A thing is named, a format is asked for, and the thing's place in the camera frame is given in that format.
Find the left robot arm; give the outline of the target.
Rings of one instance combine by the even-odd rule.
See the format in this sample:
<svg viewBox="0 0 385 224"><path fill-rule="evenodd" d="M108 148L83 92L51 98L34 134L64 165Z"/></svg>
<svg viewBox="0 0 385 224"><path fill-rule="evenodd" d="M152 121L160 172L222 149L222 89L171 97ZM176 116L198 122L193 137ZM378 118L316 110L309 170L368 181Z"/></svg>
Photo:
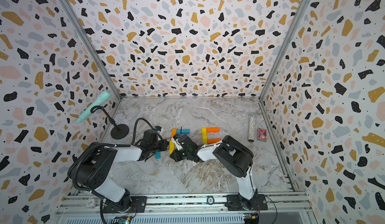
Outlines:
<svg viewBox="0 0 385 224"><path fill-rule="evenodd" d="M132 145L92 143L68 170L68 177L77 190L88 191L118 206L129 202L129 191L112 178L112 168L118 163L147 161L157 152L167 151L168 141L162 138L162 128L146 130Z"/></svg>

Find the yellow block bottom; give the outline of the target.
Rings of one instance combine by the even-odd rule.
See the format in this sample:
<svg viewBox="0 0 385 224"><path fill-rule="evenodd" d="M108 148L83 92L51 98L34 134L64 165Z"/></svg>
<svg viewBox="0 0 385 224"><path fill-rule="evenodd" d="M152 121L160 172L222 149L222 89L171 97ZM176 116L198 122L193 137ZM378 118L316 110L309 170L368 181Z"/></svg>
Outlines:
<svg viewBox="0 0 385 224"><path fill-rule="evenodd" d="M172 141L169 141L169 155L172 155L174 152L174 143Z"/></svg>

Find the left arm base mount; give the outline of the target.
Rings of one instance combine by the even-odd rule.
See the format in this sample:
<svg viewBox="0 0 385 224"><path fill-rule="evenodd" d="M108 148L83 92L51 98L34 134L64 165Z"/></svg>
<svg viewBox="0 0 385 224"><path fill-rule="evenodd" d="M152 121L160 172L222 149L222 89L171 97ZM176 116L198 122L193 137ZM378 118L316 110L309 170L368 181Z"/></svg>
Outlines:
<svg viewBox="0 0 385 224"><path fill-rule="evenodd" d="M125 213L144 213L147 203L146 196L124 196L119 202L115 203L106 200L103 205L104 214L125 214Z"/></svg>

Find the orange block diagonal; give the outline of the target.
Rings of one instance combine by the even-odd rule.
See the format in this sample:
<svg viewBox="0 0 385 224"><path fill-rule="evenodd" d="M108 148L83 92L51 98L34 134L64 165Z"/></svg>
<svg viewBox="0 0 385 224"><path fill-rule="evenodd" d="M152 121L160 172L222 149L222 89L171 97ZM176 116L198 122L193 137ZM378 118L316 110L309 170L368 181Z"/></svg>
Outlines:
<svg viewBox="0 0 385 224"><path fill-rule="evenodd" d="M221 141L221 138L208 139L207 144L215 144Z"/></svg>

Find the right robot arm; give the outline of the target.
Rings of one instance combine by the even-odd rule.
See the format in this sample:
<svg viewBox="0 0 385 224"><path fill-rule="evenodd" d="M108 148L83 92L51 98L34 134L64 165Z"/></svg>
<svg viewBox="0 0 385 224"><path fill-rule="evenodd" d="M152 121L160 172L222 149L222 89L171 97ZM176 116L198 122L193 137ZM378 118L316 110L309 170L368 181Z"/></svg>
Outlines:
<svg viewBox="0 0 385 224"><path fill-rule="evenodd" d="M195 163L210 160L219 161L236 177L239 193L227 196L227 207L232 209L255 210L258 190L253 181L253 153L233 137L227 135L215 144L198 146L188 135L175 134L171 138L175 150L171 158L176 161L189 160Z"/></svg>

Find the orange block vertical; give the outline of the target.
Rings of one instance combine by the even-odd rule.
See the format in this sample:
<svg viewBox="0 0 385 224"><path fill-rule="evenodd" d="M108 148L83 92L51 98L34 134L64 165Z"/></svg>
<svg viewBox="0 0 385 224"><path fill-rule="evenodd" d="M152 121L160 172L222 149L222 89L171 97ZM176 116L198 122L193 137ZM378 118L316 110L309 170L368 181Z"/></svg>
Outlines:
<svg viewBox="0 0 385 224"><path fill-rule="evenodd" d="M177 129L173 129L173 130L172 130L172 132L171 132L171 138L173 138L173 137L175 136L176 131L177 131Z"/></svg>

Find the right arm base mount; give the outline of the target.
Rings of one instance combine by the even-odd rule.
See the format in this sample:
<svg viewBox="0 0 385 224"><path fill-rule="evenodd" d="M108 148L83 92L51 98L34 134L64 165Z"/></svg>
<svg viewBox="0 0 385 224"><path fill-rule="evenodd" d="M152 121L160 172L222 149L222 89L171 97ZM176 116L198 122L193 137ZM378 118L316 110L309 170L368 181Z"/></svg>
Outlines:
<svg viewBox="0 0 385 224"><path fill-rule="evenodd" d="M240 194L226 196L225 206L229 211L266 211L268 209L266 197L263 194L255 194L250 200Z"/></svg>

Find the orange block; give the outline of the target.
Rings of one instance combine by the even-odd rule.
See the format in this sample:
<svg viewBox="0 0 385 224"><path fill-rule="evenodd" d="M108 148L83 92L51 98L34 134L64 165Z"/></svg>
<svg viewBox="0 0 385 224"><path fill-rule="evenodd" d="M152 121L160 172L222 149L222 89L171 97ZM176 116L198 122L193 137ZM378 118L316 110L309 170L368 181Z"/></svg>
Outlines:
<svg viewBox="0 0 385 224"><path fill-rule="evenodd" d="M207 133L218 133L220 132L220 128L206 128Z"/></svg>

